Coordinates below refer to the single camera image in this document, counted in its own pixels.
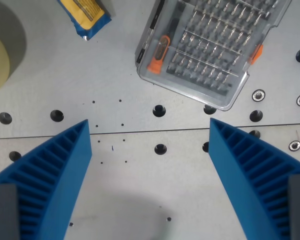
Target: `orange screwdriver handle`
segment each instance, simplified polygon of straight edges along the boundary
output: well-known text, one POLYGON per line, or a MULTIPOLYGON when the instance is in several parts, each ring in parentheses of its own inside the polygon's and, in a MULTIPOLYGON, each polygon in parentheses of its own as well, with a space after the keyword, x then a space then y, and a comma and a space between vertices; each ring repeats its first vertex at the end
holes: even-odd
POLYGON ((154 56, 147 67, 153 74, 160 74, 164 59, 170 46, 170 38, 167 35, 161 37, 158 46, 155 49, 154 56))

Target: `ribbed blue plastic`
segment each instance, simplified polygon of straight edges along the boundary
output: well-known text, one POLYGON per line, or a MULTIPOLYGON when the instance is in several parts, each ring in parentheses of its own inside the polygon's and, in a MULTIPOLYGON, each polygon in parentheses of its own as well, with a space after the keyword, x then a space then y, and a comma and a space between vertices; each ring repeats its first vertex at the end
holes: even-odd
POLYGON ((288 178, 300 162, 211 118, 209 155, 248 240, 289 240, 288 178))
POLYGON ((0 184, 17 186, 21 240, 64 239, 91 156, 85 120, 0 172, 0 184))

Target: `yellow package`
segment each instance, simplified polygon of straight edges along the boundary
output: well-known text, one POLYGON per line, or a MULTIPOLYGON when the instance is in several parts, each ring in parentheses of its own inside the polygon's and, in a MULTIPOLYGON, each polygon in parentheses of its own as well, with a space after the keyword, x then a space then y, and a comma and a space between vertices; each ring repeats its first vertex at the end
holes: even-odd
POLYGON ((95 0, 58 0, 74 23, 77 34, 91 39, 111 18, 95 0))

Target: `screwdriver bit set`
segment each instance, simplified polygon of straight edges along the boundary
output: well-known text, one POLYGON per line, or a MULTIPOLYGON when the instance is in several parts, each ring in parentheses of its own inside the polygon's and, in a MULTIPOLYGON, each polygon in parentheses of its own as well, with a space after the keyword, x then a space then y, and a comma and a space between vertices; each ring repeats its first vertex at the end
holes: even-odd
POLYGON ((290 0, 167 0, 146 42, 139 75, 226 111, 248 79, 248 67, 268 31, 279 24, 289 4, 290 0), (173 12, 170 23, 178 18, 173 34, 164 15, 168 11, 173 12), (164 22, 166 28, 158 27, 164 22), (162 41, 165 35, 173 39, 162 41))

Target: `gray metal surface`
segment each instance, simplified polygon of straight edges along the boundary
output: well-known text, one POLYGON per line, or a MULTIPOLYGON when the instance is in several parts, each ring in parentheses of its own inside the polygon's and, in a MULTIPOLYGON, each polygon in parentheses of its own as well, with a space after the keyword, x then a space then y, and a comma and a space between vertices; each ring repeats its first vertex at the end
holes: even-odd
POLYGON ((0 184, 0 239, 19 240, 19 229, 17 186, 0 184))
MULTIPOLYGON (((300 161, 300 149, 289 150, 300 141, 300 125, 243 130, 259 131, 262 140, 300 161)), ((9 152, 24 155, 47 139, 0 139, 0 171, 12 163, 9 152)), ((92 135, 92 159, 65 239, 244 240, 203 151, 208 140, 209 130, 92 135), (166 145, 164 155, 155 153, 157 144, 166 145)))
MULTIPOLYGON (((107 1, 113 21, 89 42, 55 0, 0 2, 0 36, 14 56, 11 77, 0 89, 0 113, 9 113, 12 123, 0 123, 0 138, 53 136, 82 119, 89 119, 91 133, 209 127, 203 104, 136 73, 134 53, 154 0, 107 1), (160 118, 152 113, 158 104, 166 108, 160 118), (56 109, 64 113, 58 123, 50 118, 56 109)), ((294 0, 265 39, 233 108, 213 117, 235 126, 300 124, 298 50, 300 0, 294 0), (266 94, 261 102, 252 100, 257 89, 266 94), (263 112, 260 122, 250 121, 254 110, 263 112)))
POLYGON ((300 240, 300 174, 289 178, 288 197, 291 240, 300 240))

